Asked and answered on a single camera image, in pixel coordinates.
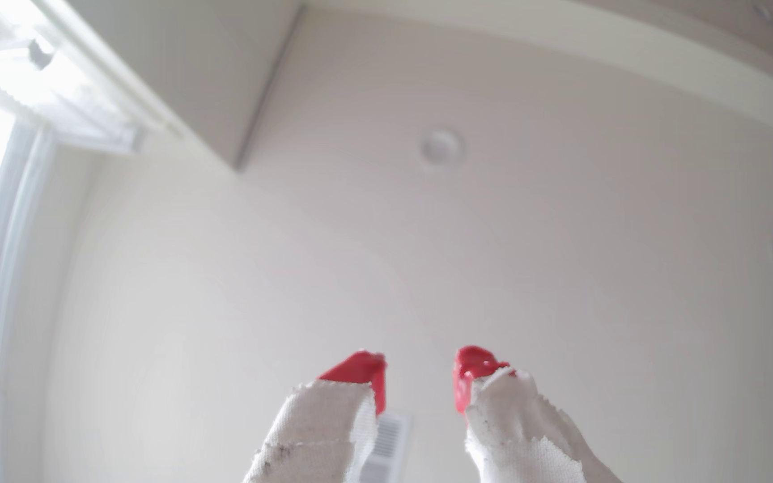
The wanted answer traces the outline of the gripper finger cloth-wrapped red tip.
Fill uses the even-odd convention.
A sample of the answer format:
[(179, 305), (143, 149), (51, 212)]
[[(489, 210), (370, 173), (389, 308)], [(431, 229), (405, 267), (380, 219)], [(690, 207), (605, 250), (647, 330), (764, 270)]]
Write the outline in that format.
[(361, 350), (296, 387), (245, 482), (359, 482), (386, 407), (381, 353)]
[(528, 372), (482, 347), (457, 351), (454, 401), (480, 482), (620, 482)]

